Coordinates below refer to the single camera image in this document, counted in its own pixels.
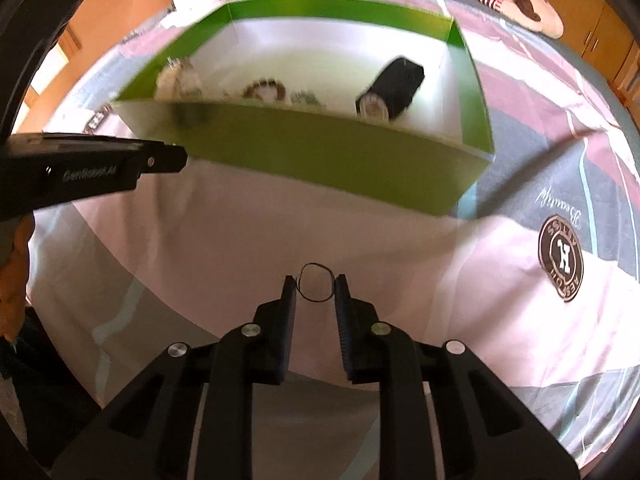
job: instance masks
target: bed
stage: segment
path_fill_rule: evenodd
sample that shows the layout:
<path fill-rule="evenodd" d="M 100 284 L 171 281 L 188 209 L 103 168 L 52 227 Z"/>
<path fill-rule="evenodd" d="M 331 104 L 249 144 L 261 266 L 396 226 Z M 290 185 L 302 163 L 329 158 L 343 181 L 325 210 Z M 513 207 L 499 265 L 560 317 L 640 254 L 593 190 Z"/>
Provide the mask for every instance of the bed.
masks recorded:
<path fill-rule="evenodd" d="M 385 1 L 455 17 L 478 68 L 496 159 L 447 216 L 190 159 L 135 192 L 37 213 L 31 303 L 104 405 L 166 346 L 216 341 L 319 261 L 414 339 L 467 343 L 584 466 L 640 396 L 638 132 L 557 43 L 470 0 Z M 49 129 L 79 130 L 180 30 L 111 50 Z M 114 115 L 98 133 L 132 135 Z M 584 260 L 568 303 L 538 261 L 555 214 Z M 377 476 L 377 394 L 348 387 L 339 354 L 330 302 L 299 298 L 289 380 L 255 393 L 256 478 Z"/>

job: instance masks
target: round black logo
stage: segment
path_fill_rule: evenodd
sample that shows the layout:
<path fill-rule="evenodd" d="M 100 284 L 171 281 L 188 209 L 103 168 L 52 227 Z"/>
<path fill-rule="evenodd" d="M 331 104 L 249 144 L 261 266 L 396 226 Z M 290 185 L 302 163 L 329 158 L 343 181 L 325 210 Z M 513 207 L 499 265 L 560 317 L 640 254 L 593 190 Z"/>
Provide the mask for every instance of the round black logo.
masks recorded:
<path fill-rule="evenodd" d="M 571 223 L 561 216 L 546 219 L 538 237 L 538 259 L 564 301 L 571 301 L 582 284 L 580 241 Z"/>

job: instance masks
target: silver bolt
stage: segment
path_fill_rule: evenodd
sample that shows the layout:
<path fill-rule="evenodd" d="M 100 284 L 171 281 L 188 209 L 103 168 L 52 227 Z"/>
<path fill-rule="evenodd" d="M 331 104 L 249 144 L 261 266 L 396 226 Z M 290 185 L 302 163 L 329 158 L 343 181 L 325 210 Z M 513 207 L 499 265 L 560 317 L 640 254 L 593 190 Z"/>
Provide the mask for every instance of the silver bolt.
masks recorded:
<path fill-rule="evenodd" d="M 169 346 L 167 352 L 171 357 L 182 357 L 187 353 L 188 347 L 184 343 L 174 343 Z"/>
<path fill-rule="evenodd" d="M 447 348 L 447 352 L 455 355 L 463 354 L 466 350 L 466 346 L 464 345 L 464 343 L 461 343 L 460 341 L 455 341 L 455 340 L 449 341 L 446 345 L 446 348 Z"/>
<path fill-rule="evenodd" d="M 391 334 L 391 327 L 386 323 L 374 323 L 371 325 L 371 331 L 375 335 L 389 335 Z"/>
<path fill-rule="evenodd" d="M 255 323 L 247 323 L 242 327 L 242 330 L 240 332 L 242 332 L 242 335 L 244 337 L 256 337 L 257 335 L 260 335 L 261 331 L 262 329 L 260 328 L 260 325 L 256 325 Z"/>

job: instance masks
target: open box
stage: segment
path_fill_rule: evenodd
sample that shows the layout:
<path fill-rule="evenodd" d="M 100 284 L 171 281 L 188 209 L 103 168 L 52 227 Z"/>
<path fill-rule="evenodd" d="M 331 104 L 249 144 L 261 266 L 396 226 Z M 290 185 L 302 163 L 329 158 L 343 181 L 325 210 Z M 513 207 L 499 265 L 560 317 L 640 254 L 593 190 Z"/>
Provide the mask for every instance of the open box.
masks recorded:
<path fill-rule="evenodd" d="M 424 67 L 412 104 L 390 123 L 359 117 L 357 96 L 398 56 Z M 168 58 L 190 59 L 201 100 L 153 99 Z M 282 82 L 285 101 L 234 98 L 261 79 Z M 454 20 L 381 2 L 226 4 L 164 49 L 113 107 L 138 137 L 181 144 L 191 156 L 434 215 L 449 212 L 494 158 Z"/>

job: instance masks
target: black pants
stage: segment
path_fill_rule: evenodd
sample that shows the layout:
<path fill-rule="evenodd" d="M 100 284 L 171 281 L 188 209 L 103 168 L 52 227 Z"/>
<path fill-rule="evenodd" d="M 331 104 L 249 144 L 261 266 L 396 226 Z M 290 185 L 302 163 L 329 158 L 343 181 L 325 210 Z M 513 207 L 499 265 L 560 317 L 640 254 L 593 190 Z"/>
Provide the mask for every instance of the black pants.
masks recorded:
<path fill-rule="evenodd" d="M 41 466 L 51 468 L 100 406 L 66 367 L 32 308 L 27 309 L 15 351 L 2 340 L 0 361 L 3 375 L 14 382 L 29 452 Z"/>

